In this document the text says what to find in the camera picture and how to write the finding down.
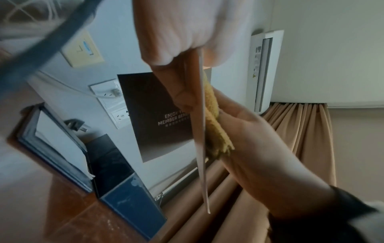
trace curtain fold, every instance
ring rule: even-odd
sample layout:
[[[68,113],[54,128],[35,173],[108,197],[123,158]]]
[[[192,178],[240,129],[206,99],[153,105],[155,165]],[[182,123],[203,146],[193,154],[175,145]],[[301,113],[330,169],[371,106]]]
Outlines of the curtain fold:
[[[313,173],[331,185],[336,184],[332,127],[325,104],[271,104],[263,118]],[[207,169],[211,214],[204,210],[199,180],[196,179],[167,205],[163,211],[168,221],[151,241],[198,242],[238,184],[215,161]],[[242,191],[215,234],[214,243],[268,242],[268,210]]]

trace hand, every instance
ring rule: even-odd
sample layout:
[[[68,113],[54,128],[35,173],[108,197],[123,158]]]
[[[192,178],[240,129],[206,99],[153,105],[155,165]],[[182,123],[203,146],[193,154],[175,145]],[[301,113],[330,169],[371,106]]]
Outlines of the hand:
[[[204,66],[217,66],[233,53],[246,30],[252,0],[133,0],[142,59],[185,112],[194,105],[185,90],[184,55],[202,48]]]
[[[237,182],[272,215],[292,218],[334,200],[333,190],[310,172],[260,116],[215,90],[219,123],[235,150],[221,158]]]

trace person's left hand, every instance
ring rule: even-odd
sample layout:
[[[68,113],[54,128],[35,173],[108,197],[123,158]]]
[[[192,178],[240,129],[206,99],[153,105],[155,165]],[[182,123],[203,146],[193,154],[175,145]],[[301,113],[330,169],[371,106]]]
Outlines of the person's left hand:
[[[142,59],[183,111],[194,105],[185,90],[184,55],[202,48],[204,66],[217,66],[233,53],[246,29],[252,0],[133,0]]]

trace black sleeve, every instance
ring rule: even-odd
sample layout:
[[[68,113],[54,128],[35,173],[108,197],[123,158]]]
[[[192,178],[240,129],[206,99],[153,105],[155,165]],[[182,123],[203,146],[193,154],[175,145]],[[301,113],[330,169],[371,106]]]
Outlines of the black sleeve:
[[[319,212],[290,220],[269,215],[272,243],[365,242],[348,221],[377,210],[341,189],[332,188],[337,195],[335,202]]]

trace beige switch plate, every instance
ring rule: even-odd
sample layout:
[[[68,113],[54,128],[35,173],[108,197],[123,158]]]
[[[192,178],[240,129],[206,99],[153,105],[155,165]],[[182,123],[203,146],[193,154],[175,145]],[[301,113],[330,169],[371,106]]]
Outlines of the beige switch plate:
[[[73,68],[104,62],[88,31],[83,31],[68,43],[62,54]]]

